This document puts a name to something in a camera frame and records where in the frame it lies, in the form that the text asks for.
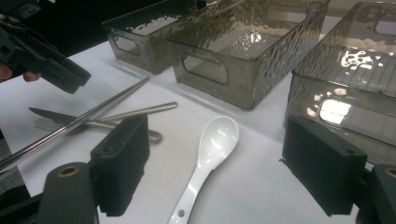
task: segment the white tabletop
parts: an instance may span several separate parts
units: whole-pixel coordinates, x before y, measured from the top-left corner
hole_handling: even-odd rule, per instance
[[[71,59],[92,78],[75,94],[65,93],[44,79],[26,83],[16,77],[0,84],[0,128],[13,153],[48,134],[34,127],[37,107],[81,115],[135,84],[141,89],[100,116],[142,107],[178,102],[178,108],[148,116],[149,127],[163,134],[151,145],[145,174],[122,217],[100,214],[101,223],[167,223],[198,159],[201,131],[220,115],[235,119],[240,138],[230,157],[206,180],[190,223],[355,223],[351,216],[327,217],[309,192],[279,161],[291,74],[288,74],[252,111],[244,111],[176,82],[172,67],[154,76],[115,59],[108,43]],[[52,169],[74,161],[87,162],[90,151],[108,131],[91,128],[65,136],[19,165],[30,193],[42,192]]]

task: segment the spoon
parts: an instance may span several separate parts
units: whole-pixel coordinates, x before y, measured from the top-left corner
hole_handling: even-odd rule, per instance
[[[233,151],[239,137],[236,122],[226,116],[210,120],[202,131],[198,162],[189,184],[179,199],[168,224],[188,223],[192,207],[201,186],[210,172]]]

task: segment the storage container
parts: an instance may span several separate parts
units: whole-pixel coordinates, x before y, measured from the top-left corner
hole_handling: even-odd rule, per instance
[[[396,5],[359,3],[292,70],[287,115],[396,165]]]
[[[159,74],[172,65],[166,37],[239,1],[208,1],[197,10],[196,0],[165,0],[105,21],[103,27],[117,59]]]
[[[251,110],[317,43],[327,0],[245,0],[168,37],[178,82]]]

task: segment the spoon handle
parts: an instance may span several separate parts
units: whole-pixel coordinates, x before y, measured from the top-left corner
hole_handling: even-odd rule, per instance
[[[195,199],[212,169],[196,166],[186,189],[184,189],[168,224],[187,224],[191,215]]]

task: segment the gray translucent bin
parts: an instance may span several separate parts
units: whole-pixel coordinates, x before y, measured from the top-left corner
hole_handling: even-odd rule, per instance
[[[357,4],[292,70],[287,115],[396,165],[396,5]]]
[[[117,59],[159,74],[172,65],[166,37],[240,1],[208,1],[197,10],[195,0],[165,0],[102,25]]]
[[[169,36],[177,81],[253,109],[318,43],[328,4],[245,0]]]

